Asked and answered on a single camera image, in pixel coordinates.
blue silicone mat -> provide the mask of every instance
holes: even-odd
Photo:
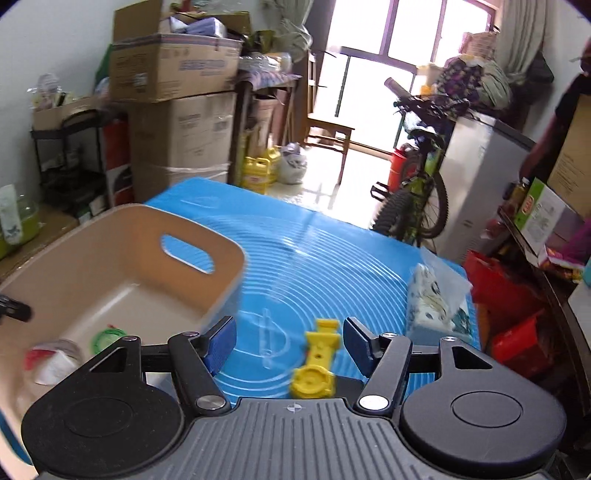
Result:
[[[216,377],[233,403],[238,397],[287,395],[293,369],[306,359],[304,332],[316,329],[316,318],[342,322],[355,316],[375,333],[404,333],[407,282],[420,262],[417,248],[320,212],[199,178],[148,204],[195,220],[246,252],[238,341]],[[164,244],[175,257],[211,269],[200,250],[170,237]],[[478,346],[471,301],[469,316]],[[363,378],[344,348],[332,371]],[[432,380],[431,374],[411,374],[407,393]]]

basket handle hole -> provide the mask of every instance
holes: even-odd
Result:
[[[204,273],[213,273],[213,260],[207,252],[170,235],[163,235],[160,244],[168,256],[191,265]]]

bicycle tire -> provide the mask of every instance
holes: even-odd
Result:
[[[441,235],[443,229],[447,225],[447,216],[449,215],[449,201],[447,199],[447,190],[445,183],[439,172],[433,175],[433,190],[437,192],[437,201],[439,203],[439,215],[437,220],[431,228],[423,228],[421,226],[421,237],[425,239],[433,239]]]
[[[413,205],[414,200],[411,192],[404,189],[397,190],[385,201],[375,219],[372,230],[403,241]]]

window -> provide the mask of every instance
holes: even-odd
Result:
[[[390,151],[407,141],[401,115],[383,87],[393,77],[417,94],[417,66],[443,66],[458,55],[464,32],[494,25],[495,10],[479,0],[337,0],[314,110],[355,124],[354,142]]]
[[[388,55],[413,65],[431,61],[441,0],[399,0]]]

red fire extinguisher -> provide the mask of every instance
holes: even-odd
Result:
[[[396,192],[400,187],[400,174],[402,173],[402,166],[406,162],[406,154],[402,150],[396,149],[392,153],[390,161],[390,175],[388,176],[388,190],[390,193]]]

